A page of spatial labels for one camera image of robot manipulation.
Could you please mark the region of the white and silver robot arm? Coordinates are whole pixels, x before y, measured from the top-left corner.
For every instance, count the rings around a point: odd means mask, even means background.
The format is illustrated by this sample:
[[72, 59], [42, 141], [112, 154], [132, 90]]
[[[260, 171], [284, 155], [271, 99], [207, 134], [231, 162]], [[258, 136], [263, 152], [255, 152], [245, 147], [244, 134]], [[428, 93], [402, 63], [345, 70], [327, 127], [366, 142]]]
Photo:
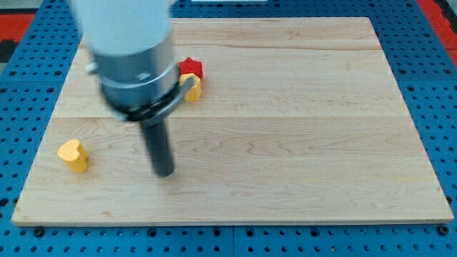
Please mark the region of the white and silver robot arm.
[[73, 0], [108, 105], [128, 120], [147, 119], [173, 95], [169, 0]]

